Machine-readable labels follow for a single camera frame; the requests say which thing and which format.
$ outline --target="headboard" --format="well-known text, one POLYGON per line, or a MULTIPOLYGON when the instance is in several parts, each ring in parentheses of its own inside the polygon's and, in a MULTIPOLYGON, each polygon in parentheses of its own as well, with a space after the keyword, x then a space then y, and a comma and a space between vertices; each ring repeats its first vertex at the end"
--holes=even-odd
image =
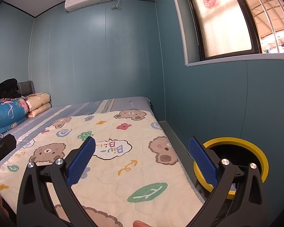
POLYGON ((29 80, 26 82, 20 82, 17 85, 19 87, 18 92, 22 96, 29 96, 30 94, 35 94, 35 87, 33 81, 29 80))

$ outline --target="beige blanket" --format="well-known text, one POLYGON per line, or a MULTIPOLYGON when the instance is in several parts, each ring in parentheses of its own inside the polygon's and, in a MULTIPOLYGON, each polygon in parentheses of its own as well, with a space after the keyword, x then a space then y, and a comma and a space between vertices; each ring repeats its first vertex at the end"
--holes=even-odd
POLYGON ((27 117, 28 118, 35 118, 37 115, 39 115, 40 113, 43 113, 44 111, 46 111, 49 108, 51 108, 51 104, 50 103, 46 103, 46 104, 38 107, 34 111, 29 112, 27 114, 27 117))
POLYGON ((29 112, 41 107, 46 103, 49 103, 50 100, 51 98, 47 93, 35 93, 25 98, 29 112))
MULTIPOLYGON (((29 161, 46 165, 65 158, 92 136, 96 151, 72 190, 87 213, 107 227, 185 227, 202 204, 164 132, 149 112, 128 110, 57 120, 0 167, 0 195, 16 211, 29 161)), ((54 187, 50 195, 67 219, 54 187)))

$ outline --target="yellow ring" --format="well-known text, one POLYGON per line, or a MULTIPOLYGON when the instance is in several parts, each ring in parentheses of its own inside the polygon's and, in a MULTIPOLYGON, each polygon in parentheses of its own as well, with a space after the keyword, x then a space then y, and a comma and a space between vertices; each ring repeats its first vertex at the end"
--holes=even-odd
MULTIPOLYGON (((205 148, 212 148, 214 146, 220 145, 220 144, 233 144, 233 145, 237 145, 243 148, 248 149, 249 151, 251 151, 253 154, 255 154, 255 156, 257 156, 258 160, 261 163, 261 167, 262 167, 262 173, 261 173, 261 179, 262 182, 264 182, 268 176, 268 160, 265 156, 265 154, 262 152, 261 149, 259 149, 256 145, 252 144, 251 142, 245 141, 243 139, 240 138, 234 138, 234 137, 220 137, 220 138, 215 138, 212 139, 206 143, 204 143, 204 147, 205 148)), ((194 161, 193 162, 193 171, 195 172, 196 178, 199 181, 199 183, 209 192, 211 192, 213 190, 213 186, 211 184, 208 184, 197 163, 194 161)), ((227 199, 233 199, 234 195, 235 195, 235 191, 234 190, 230 190, 227 196, 227 199)))

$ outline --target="bear print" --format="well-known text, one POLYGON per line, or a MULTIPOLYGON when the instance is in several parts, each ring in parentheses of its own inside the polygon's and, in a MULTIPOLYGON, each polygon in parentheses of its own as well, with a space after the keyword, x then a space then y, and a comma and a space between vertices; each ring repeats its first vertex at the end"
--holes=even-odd
POLYGON ((29 162, 50 162, 54 163, 56 159, 63 158, 64 143, 51 143, 37 148, 34 155, 29 158, 29 162))
POLYGON ((156 162, 163 165, 174 165, 177 163, 177 157, 173 149, 169 145, 169 141, 165 136, 158 136, 149 142, 148 148, 156 153, 156 162))
POLYGON ((65 123, 70 122, 70 120, 71 120, 71 117, 58 119, 55 121, 55 123, 53 123, 53 126, 55 126, 56 129, 59 129, 63 127, 65 123))
POLYGON ((146 113, 139 110, 125 110, 121 111, 119 114, 116 114, 114 117, 116 119, 132 119, 132 120, 142 120, 145 118, 146 113))
MULTIPOLYGON (((82 207, 98 227, 123 227, 122 223, 119 222, 116 217, 108 215, 106 212, 97 211, 91 207, 82 207)), ((55 209, 61 219, 69 222, 69 219, 61 205, 56 205, 55 209)))

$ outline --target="metal screw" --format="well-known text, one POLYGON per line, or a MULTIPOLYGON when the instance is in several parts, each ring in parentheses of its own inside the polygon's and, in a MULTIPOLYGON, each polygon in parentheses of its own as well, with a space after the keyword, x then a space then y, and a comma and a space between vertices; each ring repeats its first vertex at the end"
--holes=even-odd
POLYGON ((223 165, 229 165, 229 160, 228 159, 222 159, 222 164, 223 165))
POLYGON ((28 167, 28 168, 34 167, 34 163, 33 163, 33 162, 29 162, 29 163, 27 164, 27 167, 28 167))
POLYGON ((250 167, 251 167, 252 169, 256 169, 256 168, 257 168, 257 165, 256 165, 255 163, 251 163, 251 164, 250 164, 250 167))
POLYGON ((55 161, 56 165, 61 165, 62 163, 63 163, 63 159, 61 159, 61 158, 56 159, 56 161, 55 161))

